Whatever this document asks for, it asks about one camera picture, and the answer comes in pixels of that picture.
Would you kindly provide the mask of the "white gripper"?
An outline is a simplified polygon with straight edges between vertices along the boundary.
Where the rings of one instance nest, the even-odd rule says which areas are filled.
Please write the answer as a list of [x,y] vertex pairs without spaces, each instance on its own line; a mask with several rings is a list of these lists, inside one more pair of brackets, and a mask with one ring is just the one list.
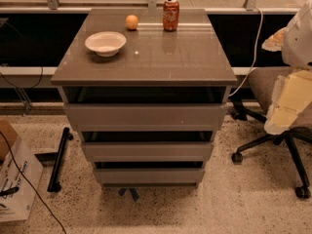
[[[289,21],[267,38],[261,48],[269,52],[282,49],[283,62],[295,68],[312,68],[312,0],[308,0]],[[312,73],[307,70],[279,75],[272,93],[264,130],[279,135],[291,128],[312,102]]]

